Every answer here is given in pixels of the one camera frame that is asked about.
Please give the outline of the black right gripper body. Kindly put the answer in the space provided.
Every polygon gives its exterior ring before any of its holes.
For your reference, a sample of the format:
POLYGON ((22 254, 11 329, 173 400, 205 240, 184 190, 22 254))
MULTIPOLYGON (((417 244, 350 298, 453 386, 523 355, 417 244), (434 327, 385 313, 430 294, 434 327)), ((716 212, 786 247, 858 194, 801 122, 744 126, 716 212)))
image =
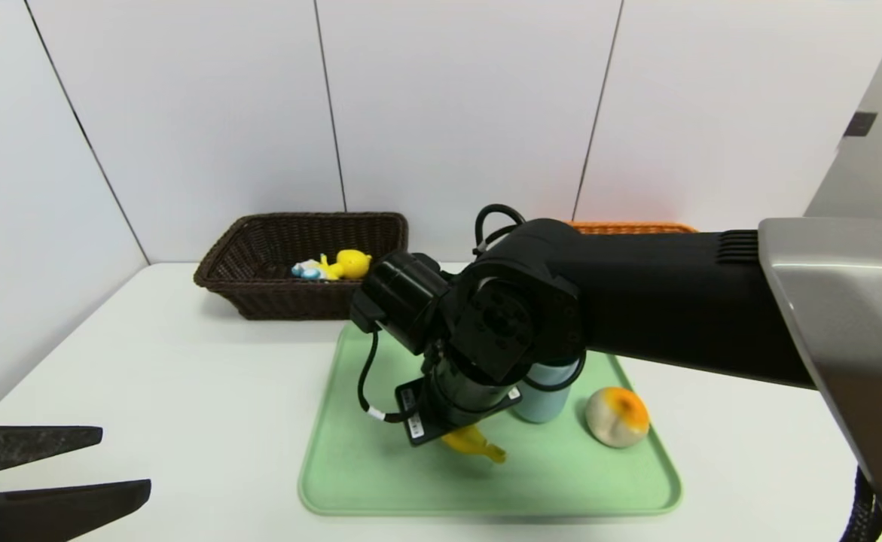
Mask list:
POLYGON ((395 389, 397 406, 412 412, 403 422, 411 446, 475 425, 522 401, 516 385, 491 381, 461 357, 436 354, 433 361, 423 377, 395 389))

